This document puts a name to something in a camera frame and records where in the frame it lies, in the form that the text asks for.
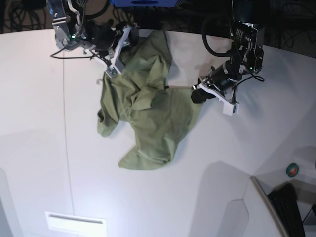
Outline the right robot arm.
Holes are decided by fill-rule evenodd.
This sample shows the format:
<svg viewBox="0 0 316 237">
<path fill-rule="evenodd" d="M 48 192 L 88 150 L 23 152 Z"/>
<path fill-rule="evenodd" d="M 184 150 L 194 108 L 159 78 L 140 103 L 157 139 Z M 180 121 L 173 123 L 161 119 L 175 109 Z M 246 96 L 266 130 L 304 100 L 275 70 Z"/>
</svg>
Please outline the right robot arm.
<svg viewBox="0 0 316 237">
<path fill-rule="evenodd" d="M 120 40 L 123 47 L 138 43 L 138 29 L 129 22 L 115 25 L 112 19 L 103 24 L 95 21 L 108 10 L 109 0 L 101 10 L 90 15 L 86 14 L 86 0 L 48 0 L 46 3 L 59 50 L 72 51 L 81 47 L 107 53 L 114 50 Z"/>
</svg>

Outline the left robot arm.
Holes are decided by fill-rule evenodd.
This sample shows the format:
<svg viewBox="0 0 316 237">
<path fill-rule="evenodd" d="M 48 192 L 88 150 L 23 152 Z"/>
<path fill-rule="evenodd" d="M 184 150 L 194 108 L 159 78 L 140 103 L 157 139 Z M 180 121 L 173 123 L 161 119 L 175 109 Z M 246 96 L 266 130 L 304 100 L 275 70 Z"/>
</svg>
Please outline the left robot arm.
<svg viewBox="0 0 316 237">
<path fill-rule="evenodd" d="M 233 0 L 231 12 L 217 13 L 207 17 L 201 25 L 204 47 L 215 57 L 227 57 L 228 60 L 220 67 L 211 67 L 210 72 L 198 79 L 192 87 L 191 100 L 202 104 L 208 99 L 224 97 L 227 90 L 236 92 L 238 86 L 248 79 L 255 78 L 263 82 L 259 76 L 263 64 L 263 41 L 265 27 L 260 23 L 255 11 L 260 9 L 256 0 Z M 223 17 L 229 25 L 231 49 L 225 53 L 214 51 L 207 41 L 207 26 L 215 18 Z"/>
</svg>

